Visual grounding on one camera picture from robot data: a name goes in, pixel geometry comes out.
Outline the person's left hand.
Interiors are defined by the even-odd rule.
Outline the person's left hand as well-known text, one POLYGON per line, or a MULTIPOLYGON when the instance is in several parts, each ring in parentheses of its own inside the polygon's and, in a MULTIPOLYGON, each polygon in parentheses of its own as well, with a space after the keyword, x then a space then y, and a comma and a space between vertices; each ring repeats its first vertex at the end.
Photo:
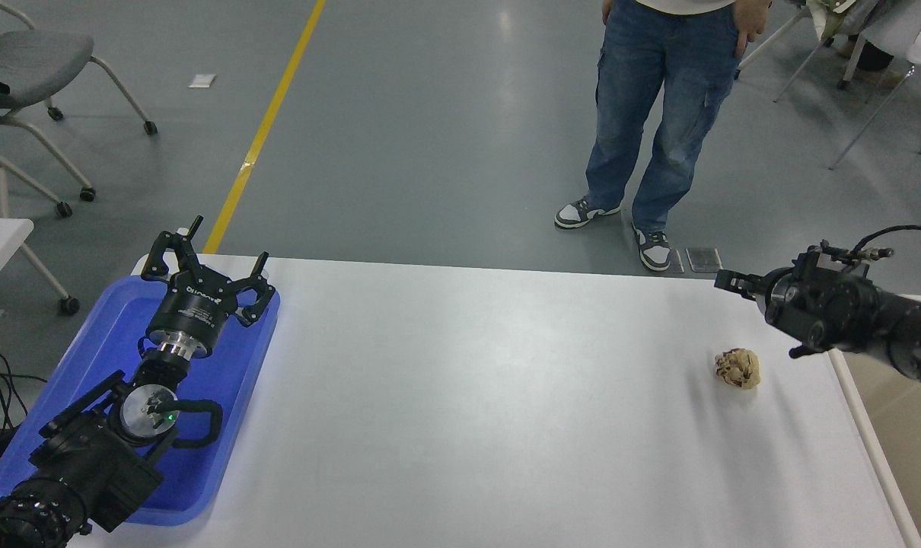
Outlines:
POLYGON ((735 58, 742 59, 748 46, 766 31, 771 1, 737 0, 733 3, 733 21, 738 29, 735 58))

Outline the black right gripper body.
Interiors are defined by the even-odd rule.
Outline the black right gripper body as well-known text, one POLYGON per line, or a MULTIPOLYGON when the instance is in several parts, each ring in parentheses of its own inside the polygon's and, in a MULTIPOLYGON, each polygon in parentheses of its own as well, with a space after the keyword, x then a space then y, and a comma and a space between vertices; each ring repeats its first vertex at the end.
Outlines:
POLYGON ((857 348, 857 260, 795 259, 762 277, 768 325, 798 349, 857 348))

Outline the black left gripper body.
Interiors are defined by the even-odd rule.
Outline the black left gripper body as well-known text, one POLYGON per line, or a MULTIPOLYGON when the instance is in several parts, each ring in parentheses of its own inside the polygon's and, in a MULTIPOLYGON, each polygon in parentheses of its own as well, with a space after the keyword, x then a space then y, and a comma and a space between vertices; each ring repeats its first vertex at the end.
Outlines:
POLYGON ((203 267, 199 273, 181 270, 167 284, 164 300, 148 323, 146 336, 161 346, 166 339, 196 341, 193 357, 212 354, 228 317, 237 310, 231 278, 203 267))

